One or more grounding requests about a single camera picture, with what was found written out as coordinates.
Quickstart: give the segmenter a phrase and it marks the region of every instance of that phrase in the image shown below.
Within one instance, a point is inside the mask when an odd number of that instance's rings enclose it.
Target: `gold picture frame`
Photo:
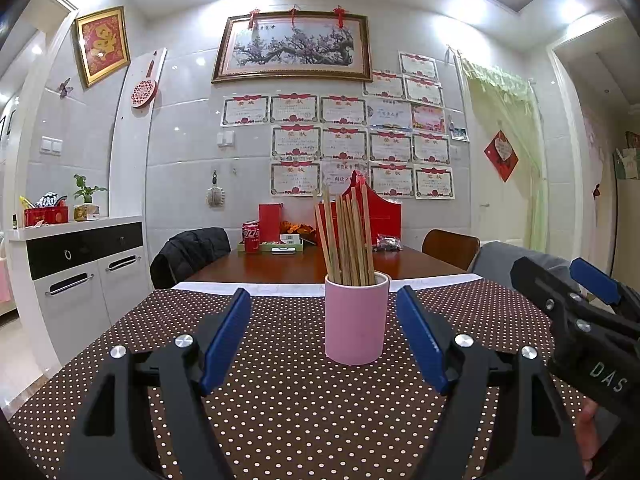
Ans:
[[[267,77],[372,81],[366,16],[344,14],[339,27],[334,12],[261,12],[249,29],[251,18],[226,20],[212,83]],[[300,40],[306,41],[304,53]],[[309,42],[318,50],[309,54]]]
[[[74,20],[78,72],[85,88],[131,62],[124,7],[112,7]]]

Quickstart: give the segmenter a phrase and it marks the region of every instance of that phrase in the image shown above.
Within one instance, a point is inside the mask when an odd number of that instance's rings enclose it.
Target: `potted plant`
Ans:
[[[76,186],[80,189],[74,194],[75,198],[82,197],[84,203],[74,207],[74,220],[97,220],[100,218],[100,206],[94,204],[94,193],[96,191],[107,191],[105,187],[95,186],[94,188],[87,187],[86,177],[75,174]]]

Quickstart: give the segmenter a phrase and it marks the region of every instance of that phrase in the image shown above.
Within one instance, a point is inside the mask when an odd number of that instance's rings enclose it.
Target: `gray cushion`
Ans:
[[[580,292],[578,284],[571,279],[568,261],[551,254],[539,253],[502,242],[489,242],[480,247],[478,256],[472,264],[471,272],[515,290],[511,285],[511,267],[516,260],[523,256],[530,258],[534,263],[551,272],[576,292]]]

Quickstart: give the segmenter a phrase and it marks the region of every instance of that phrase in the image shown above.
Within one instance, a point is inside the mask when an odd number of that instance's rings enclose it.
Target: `brown tablecloth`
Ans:
[[[529,301],[487,280],[418,291],[457,332],[488,348],[552,351],[548,320]],[[85,349],[11,418],[28,453],[55,478],[77,406],[116,344],[146,351],[193,333],[229,296],[156,290]],[[254,297],[253,313],[226,384],[204,399],[238,479],[397,479],[411,476],[445,399],[435,394],[409,350],[390,295],[385,349],[373,364],[343,366],[324,355],[324,299]],[[571,415],[582,396],[556,380]],[[181,478],[164,424],[162,393],[149,397],[165,475]],[[482,468],[498,389],[488,388],[466,477]]]

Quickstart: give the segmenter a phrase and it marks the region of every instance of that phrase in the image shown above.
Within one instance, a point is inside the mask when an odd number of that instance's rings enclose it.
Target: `certificate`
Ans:
[[[320,98],[320,122],[333,124],[367,125],[367,107],[364,99],[329,95]]]
[[[409,162],[411,137],[405,132],[393,130],[369,131],[370,159],[380,162]]]
[[[357,160],[327,160],[322,162],[322,184],[329,194],[344,193],[351,183],[353,171],[359,171],[369,183],[369,168],[366,162]]]
[[[413,133],[414,160],[450,164],[449,138],[427,132]]]
[[[427,105],[444,106],[442,88],[439,84],[422,77],[403,76],[404,90],[409,101]]]
[[[275,160],[317,160],[320,128],[311,124],[274,126],[271,131],[271,158]]]
[[[358,128],[323,128],[322,158],[367,160],[367,132]]]
[[[365,96],[386,97],[389,99],[405,99],[402,76],[392,72],[372,70],[373,81],[363,83],[362,94]]]
[[[268,121],[269,97],[266,95],[245,95],[225,97],[222,110],[222,126],[244,126],[262,124]]]
[[[378,195],[398,198],[414,195],[414,170],[406,164],[375,164],[371,166],[371,189]]]
[[[318,96],[311,94],[278,94],[271,97],[272,123],[317,123]]]
[[[414,128],[428,132],[444,133],[444,114],[442,108],[429,105],[411,105]]]
[[[272,162],[271,194],[277,196],[313,196],[320,192],[318,162]]]
[[[408,75],[426,77],[432,81],[439,81],[436,60],[431,57],[398,52],[400,56],[400,72]]]
[[[412,127],[411,103],[390,99],[367,100],[370,126],[410,130]]]
[[[448,166],[422,166],[416,164],[415,197],[439,198],[451,200],[455,198],[453,191],[453,169]]]

